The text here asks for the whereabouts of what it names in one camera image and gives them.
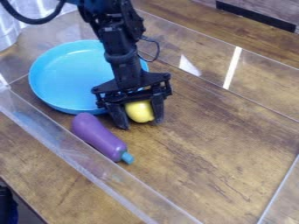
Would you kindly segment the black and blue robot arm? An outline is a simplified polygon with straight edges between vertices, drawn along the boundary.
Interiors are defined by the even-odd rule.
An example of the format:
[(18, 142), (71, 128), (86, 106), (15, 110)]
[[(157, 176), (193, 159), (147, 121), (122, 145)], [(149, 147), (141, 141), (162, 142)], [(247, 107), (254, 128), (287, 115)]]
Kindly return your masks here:
[(131, 0), (66, 0), (79, 8), (104, 46), (104, 58), (114, 79), (92, 88), (98, 106), (107, 110), (115, 125), (126, 130), (126, 104), (149, 100), (154, 120), (165, 120), (165, 99), (173, 94), (169, 73), (150, 73), (142, 68), (137, 42), (146, 38), (145, 20)]

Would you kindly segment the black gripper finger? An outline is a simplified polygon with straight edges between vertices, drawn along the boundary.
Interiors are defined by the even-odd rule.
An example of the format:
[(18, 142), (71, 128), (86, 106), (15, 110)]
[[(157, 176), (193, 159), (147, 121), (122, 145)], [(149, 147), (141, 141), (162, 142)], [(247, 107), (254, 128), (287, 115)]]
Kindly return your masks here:
[(127, 130), (130, 127), (129, 117), (125, 107), (121, 104), (108, 103), (107, 111), (112, 117), (115, 125), (122, 129)]
[(165, 121), (165, 98), (161, 95), (155, 95), (153, 98), (154, 108), (154, 120), (157, 123)]

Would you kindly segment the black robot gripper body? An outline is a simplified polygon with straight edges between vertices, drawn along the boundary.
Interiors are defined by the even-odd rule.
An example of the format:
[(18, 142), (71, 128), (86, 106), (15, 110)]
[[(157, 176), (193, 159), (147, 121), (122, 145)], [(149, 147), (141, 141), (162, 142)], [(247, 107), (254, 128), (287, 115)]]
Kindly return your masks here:
[(112, 68), (114, 79), (91, 89), (98, 99), (98, 106), (104, 108), (108, 104), (122, 105), (127, 102), (163, 99), (173, 94), (169, 73), (151, 73), (143, 67), (143, 60), (137, 52), (127, 55), (104, 54), (104, 59)]

